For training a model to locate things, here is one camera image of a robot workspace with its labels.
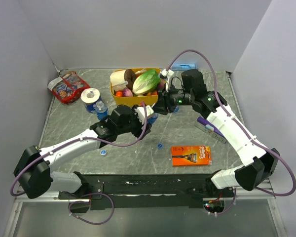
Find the gray marble surface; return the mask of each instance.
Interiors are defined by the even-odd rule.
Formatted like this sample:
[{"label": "gray marble surface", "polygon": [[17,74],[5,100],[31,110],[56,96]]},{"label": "gray marble surface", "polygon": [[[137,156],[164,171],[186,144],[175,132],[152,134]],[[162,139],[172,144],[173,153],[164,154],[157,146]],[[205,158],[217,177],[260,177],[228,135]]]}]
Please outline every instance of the gray marble surface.
[{"label": "gray marble surface", "polygon": [[[110,93],[110,74],[114,70],[76,70],[91,87],[99,89],[102,100],[109,108],[109,113],[116,107]],[[208,90],[213,90],[213,77],[209,71],[202,71]],[[217,72],[218,90],[227,100],[239,117],[234,95],[227,74]],[[151,133],[137,144],[119,148],[105,146],[106,157],[100,150],[85,153],[71,162],[62,165],[59,171],[70,173],[79,171],[85,174],[172,174],[172,173],[205,173],[210,174],[218,169],[227,169],[241,164],[235,150],[227,143],[222,144],[194,126],[199,114],[190,106],[181,106],[175,114],[159,115],[153,124]],[[47,147],[71,137],[89,128],[97,122],[95,114],[86,111],[82,101],[78,99],[65,105],[55,99],[43,136],[41,147]],[[131,134],[120,135],[117,143],[130,143],[135,140]],[[171,162],[171,146],[206,145],[212,149],[213,164],[208,166],[173,167]]]}]

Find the gillette razor box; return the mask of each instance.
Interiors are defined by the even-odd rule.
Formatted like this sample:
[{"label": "gillette razor box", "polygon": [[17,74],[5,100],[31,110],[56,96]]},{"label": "gillette razor box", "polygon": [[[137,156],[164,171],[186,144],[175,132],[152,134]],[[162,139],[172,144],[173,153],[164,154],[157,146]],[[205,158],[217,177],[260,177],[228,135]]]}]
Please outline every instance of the gillette razor box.
[{"label": "gillette razor box", "polygon": [[202,117],[198,117],[197,121],[194,124],[196,127],[201,129],[203,132],[206,132],[208,135],[214,137],[221,143],[225,144],[227,142],[226,138],[223,136],[219,130],[212,125],[210,122],[208,122],[206,119]]},{"label": "gillette razor box", "polygon": [[206,146],[171,147],[172,166],[212,164],[211,148]]}]

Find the white wall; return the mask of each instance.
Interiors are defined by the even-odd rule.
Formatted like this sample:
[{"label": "white wall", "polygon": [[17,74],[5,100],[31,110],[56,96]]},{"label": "white wall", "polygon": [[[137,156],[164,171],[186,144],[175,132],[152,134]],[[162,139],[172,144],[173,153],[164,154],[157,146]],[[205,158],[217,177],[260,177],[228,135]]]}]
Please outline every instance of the white wall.
[{"label": "white wall", "polygon": [[[276,147],[296,175],[296,0],[272,1],[232,80],[246,125]],[[282,164],[271,183],[276,192],[291,188]],[[277,203],[289,236],[296,237],[296,192]]]},{"label": "white wall", "polygon": [[23,150],[39,142],[57,72],[16,0],[0,0],[0,236],[10,216],[9,187]]},{"label": "white wall", "polygon": [[166,67],[192,48],[232,72],[271,0],[19,2],[58,69]]}]

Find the red snack bag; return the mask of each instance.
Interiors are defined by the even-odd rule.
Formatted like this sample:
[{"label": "red snack bag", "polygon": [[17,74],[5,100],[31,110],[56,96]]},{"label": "red snack bag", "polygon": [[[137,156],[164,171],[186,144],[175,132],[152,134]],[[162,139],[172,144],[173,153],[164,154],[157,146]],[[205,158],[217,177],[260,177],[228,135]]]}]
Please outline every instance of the red snack bag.
[{"label": "red snack bag", "polygon": [[90,86],[82,80],[75,71],[60,75],[48,84],[48,89],[65,104],[72,103],[77,100],[82,91],[90,88]]}]

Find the yellow plastic bin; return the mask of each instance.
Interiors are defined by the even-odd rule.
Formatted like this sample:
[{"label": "yellow plastic bin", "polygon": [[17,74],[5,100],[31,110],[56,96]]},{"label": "yellow plastic bin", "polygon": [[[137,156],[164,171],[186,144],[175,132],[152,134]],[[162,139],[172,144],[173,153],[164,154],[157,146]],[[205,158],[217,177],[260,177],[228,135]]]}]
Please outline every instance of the yellow plastic bin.
[{"label": "yellow plastic bin", "polygon": [[[133,72],[138,72],[144,68],[130,68],[133,70]],[[155,69],[157,73],[160,72],[159,68],[146,68],[147,71],[149,69]],[[149,96],[133,96],[133,97],[118,97],[114,95],[114,90],[112,89],[112,84],[110,84],[110,89],[112,96],[116,102],[117,105],[127,105],[129,107],[132,107],[133,105],[140,105],[140,102],[144,101],[146,105],[153,105],[158,100],[157,95],[149,95]]]}]

